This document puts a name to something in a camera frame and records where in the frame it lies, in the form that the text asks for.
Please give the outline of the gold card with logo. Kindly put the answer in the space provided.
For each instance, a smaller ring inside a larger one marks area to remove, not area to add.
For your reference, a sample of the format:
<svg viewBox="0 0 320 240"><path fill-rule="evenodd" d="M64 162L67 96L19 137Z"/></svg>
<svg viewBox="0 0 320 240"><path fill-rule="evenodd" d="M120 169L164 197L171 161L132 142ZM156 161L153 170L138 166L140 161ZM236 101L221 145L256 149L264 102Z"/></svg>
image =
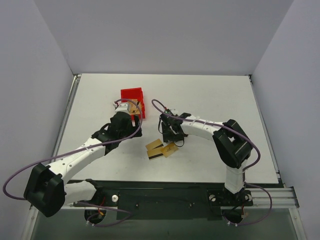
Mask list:
<svg viewBox="0 0 320 240"><path fill-rule="evenodd" d="M168 145L164 146L160 151L165 158L168 158L173 153L175 153L178 149L179 149L178 146L174 142L171 142Z"/></svg>

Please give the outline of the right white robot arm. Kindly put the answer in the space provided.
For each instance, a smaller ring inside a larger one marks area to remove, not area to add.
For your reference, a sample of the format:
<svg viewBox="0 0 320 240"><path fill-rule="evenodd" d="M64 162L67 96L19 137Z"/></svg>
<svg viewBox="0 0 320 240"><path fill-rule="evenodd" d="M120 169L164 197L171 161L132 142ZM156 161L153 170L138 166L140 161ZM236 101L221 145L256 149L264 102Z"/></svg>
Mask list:
<svg viewBox="0 0 320 240"><path fill-rule="evenodd" d="M173 114L168 109L159 116L159 127L165 143L184 142L189 135L214 142L220 159L226 165L224 201L234 205L241 199L241 191L245 187L244 168L253 147L237 121L213 122L185 112Z"/></svg>

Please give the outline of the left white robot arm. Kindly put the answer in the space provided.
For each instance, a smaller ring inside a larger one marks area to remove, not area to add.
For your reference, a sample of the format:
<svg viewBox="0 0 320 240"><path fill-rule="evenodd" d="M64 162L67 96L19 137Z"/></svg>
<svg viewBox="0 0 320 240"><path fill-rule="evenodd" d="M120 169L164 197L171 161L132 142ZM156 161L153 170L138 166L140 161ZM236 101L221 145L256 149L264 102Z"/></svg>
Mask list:
<svg viewBox="0 0 320 240"><path fill-rule="evenodd" d="M87 201L92 206L99 205L103 193L92 180L69 183L78 172L100 159L127 139L142 136L139 116L117 112L110 122L82 144L72 154L59 157L53 163L37 164L31 170L24 198L37 208L44 216L55 215L64 204Z"/></svg>

